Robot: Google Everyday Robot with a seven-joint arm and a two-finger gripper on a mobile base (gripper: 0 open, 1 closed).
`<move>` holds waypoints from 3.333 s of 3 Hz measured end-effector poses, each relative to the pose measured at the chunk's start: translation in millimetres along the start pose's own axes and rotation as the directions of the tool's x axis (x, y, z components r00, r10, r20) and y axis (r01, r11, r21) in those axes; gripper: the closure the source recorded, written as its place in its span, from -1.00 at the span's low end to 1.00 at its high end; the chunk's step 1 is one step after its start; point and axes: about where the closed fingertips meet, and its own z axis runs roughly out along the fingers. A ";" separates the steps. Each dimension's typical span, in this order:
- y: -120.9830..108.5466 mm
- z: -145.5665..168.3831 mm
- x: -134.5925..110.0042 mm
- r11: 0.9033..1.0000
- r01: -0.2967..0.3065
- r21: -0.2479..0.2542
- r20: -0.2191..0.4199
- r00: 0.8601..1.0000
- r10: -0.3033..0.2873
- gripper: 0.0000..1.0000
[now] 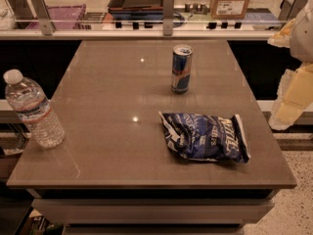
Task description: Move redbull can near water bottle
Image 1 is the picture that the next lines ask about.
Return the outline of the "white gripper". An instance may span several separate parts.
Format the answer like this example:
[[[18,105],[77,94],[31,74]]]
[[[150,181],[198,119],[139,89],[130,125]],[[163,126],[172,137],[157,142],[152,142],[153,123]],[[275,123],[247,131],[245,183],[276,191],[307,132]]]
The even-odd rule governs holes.
[[[274,130],[286,130],[292,126],[313,103],[313,0],[286,23],[267,43],[275,47],[291,49],[291,55],[299,59],[297,70],[286,70],[281,77],[277,99],[274,101],[269,125]]]

